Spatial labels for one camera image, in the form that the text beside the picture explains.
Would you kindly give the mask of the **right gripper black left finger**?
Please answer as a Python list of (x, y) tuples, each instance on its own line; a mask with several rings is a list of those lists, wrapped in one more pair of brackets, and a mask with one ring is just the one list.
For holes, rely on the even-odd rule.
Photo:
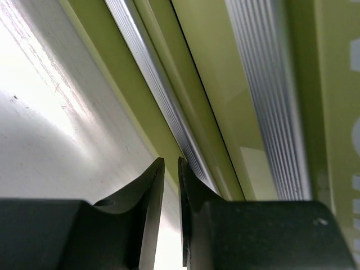
[(2, 269), (153, 269), (164, 159), (90, 204), (1, 199)]

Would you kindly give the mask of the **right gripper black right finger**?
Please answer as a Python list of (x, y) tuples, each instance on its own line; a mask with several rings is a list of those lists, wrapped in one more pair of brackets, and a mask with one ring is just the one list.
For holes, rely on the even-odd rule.
[(178, 159), (187, 269), (355, 269), (332, 212), (318, 201), (227, 201)]

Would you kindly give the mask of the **green metal drawer box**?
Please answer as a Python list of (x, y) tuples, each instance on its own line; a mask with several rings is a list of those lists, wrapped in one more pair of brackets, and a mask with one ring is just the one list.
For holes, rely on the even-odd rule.
[(358, 1), (61, 5), (173, 188), (318, 200), (359, 261)]

